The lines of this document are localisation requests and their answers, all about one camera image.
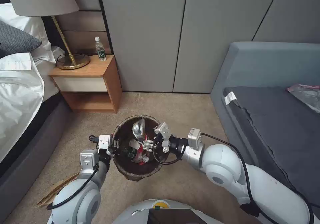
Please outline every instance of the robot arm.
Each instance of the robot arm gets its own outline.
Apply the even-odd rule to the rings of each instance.
[[[190,130],[188,139],[174,137],[166,123],[160,123],[154,131],[157,134],[155,139],[145,140],[144,145],[149,151],[152,149],[156,160],[155,148],[174,153],[177,161],[187,161],[196,170],[205,173],[211,182],[228,190],[237,198],[240,208],[262,223],[272,223],[262,213],[281,224],[309,223],[308,207],[299,195],[256,166],[245,164],[246,173],[244,162],[228,146],[216,144],[205,150],[202,133],[195,128]],[[98,211],[101,202],[99,191],[113,155],[110,148],[112,136],[90,136],[89,139],[97,143],[98,150],[85,149],[80,154],[80,175],[55,197],[53,206],[48,208],[52,209],[48,224],[91,223]],[[313,217],[314,223],[320,224],[317,217]]]
[[[112,137],[111,135],[90,137],[92,142],[97,143],[98,149],[85,149],[80,153],[82,170],[77,179],[61,189],[52,205],[47,207],[49,210],[52,209],[47,224],[91,223],[98,211],[101,202],[99,191],[106,178],[111,160],[108,148]]]
[[[248,173],[246,178],[242,161],[230,147],[216,144],[204,150],[202,133],[195,128],[190,130],[187,146],[184,147],[184,138],[168,137],[171,132],[166,123],[161,123],[159,127],[155,129],[155,133],[162,140],[167,140],[163,148],[168,146],[169,152],[176,155],[176,150],[181,150],[179,157],[182,160],[204,172],[214,184],[228,190],[237,198],[241,209],[257,217],[262,223],[272,223],[272,220],[277,223],[309,223],[308,206],[299,195],[256,166],[245,164]],[[316,216],[313,215],[313,218],[314,223],[320,223]]]

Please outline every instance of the brown paper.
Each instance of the brown paper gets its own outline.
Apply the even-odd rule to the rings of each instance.
[[[42,206],[46,206],[49,205],[50,203],[53,202],[53,199],[55,198],[55,196],[57,195],[57,193],[66,185],[68,185],[70,182],[72,182],[74,179],[77,178],[77,176],[79,175],[79,173],[74,174],[62,181],[57,182],[56,184],[54,184],[50,190],[47,192],[47,194],[45,195],[44,198],[42,198],[37,204],[36,207],[42,207]]]

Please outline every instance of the wooden nightstand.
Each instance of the wooden nightstand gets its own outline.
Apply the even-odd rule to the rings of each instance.
[[[72,110],[81,112],[117,112],[122,89],[113,55],[99,61],[97,55],[90,63],[74,70],[56,67],[49,76]]]

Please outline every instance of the black cable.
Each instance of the black cable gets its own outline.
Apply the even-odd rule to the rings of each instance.
[[[214,136],[211,136],[209,134],[206,134],[206,133],[201,133],[203,136],[207,136],[207,137],[210,137],[212,139],[215,139],[219,142],[222,142],[230,147],[232,147],[238,154],[240,160],[241,160],[241,163],[243,165],[243,169],[244,169],[244,174],[245,174],[245,177],[246,177],[246,183],[247,183],[247,190],[248,190],[248,195],[249,195],[249,199],[252,203],[254,203],[254,205],[256,205],[259,209],[260,207],[256,204],[256,202],[254,201],[253,197],[252,197],[252,193],[251,193],[251,188],[250,188],[250,181],[249,181],[249,174],[248,174],[248,170],[247,170],[247,167],[246,167],[246,163],[240,153],[240,151],[234,146],[232,145],[231,143],[229,142],[226,142],[224,140],[221,140],[217,137],[214,137]],[[303,201],[306,203],[307,207],[308,207],[308,210],[309,210],[309,215],[310,215],[310,220],[309,220],[309,224],[313,224],[314,222],[314,216],[313,216],[313,211],[312,211],[312,208],[311,208],[311,204],[308,202],[307,198],[300,192],[298,192],[297,190],[292,190],[294,193],[296,193],[297,195],[299,195]],[[261,209],[260,209],[260,213],[268,220],[270,221],[271,223],[274,223],[274,224],[278,224],[276,221],[274,221],[273,219],[271,219],[266,213],[264,213]]]
[[[156,154],[155,154],[155,152],[154,152],[154,151],[155,151],[155,149],[154,149],[154,146],[155,146],[155,145],[156,145],[156,142],[153,141],[152,153],[153,153],[154,159],[155,159],[157,162],[159,162],[160,164],[162,164],[162,165],[171,165],[171,164],[176,163],[177,161],[181,160],[181,157],[183,156],[184,151],[186,150],[186,147],[187,147],[186,145],[184,145],[183,150],[182,150],[181,155],[180,155],[179,158],[177,157],[177,159],[175,159],[174,161],[171,161],[171,162],[162,162],[162,161],[160,161],[160,160],[156,157]]]
[[[86,54],[83,54],[83,53],[77,53],[77,54],[74,54],[73,56],[80,56],[80,55],[86,55]],[[61,54],[61,55],[59,55],[58,57],[57,57],[57,60],[56,60],[56,66],[57,66],[57,62],[60,62],[59,61],[59,57],[61,57],[61,56],[70,56],[69,54]]]
[[[73,193],[71,196],[69,196],[67,199],[65,199],[64,201],[56,204],[56,205],[52,205],[52,203],[50,203],[48,206],[47,206],[47,210],[52,210],[52,209],[55,209],[57,207],[60,207],[64,204],[66,204],[68,201],[70,201],[71,199],[73,199],[76,195],[79,194],[79,192],[82,191],[82,189],[89,183],[89,181],[93,178],[94,174],[96,174],[96,172],[98,171],[98,168],[99,168],[99,162],[97,163],[97,166],[96,166],[96,169],[93,171],[93,173],[91,174],[91,176],[86,180],[86,182],[75,192]]]

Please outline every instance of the carpet floor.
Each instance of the carpet floor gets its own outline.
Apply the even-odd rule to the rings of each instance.
[[[89,135],[113,133],[127,117],[146,114],[167,122],[178,137],[187,137],[192,127],[226,139],[209,95],[123,93],[117,114],[73,113],[68,128],[41,174],[5,221],[9,223],[47,223],[50,211],[37,208],[36,203],[51,185],[80,170],[79,154],[94,148]],[[203,137],[206,146],[216,144]],[[93,224],[111,224],[129,205],[152,199],[171,199],[186,203],[223,223],[258,223],[239,208],[236,199],[224,188],[211,183],[205,174],[179,161],[163,166],[159,172],[139,182],[126,180],[113,161],[101,188],[102,201]]]

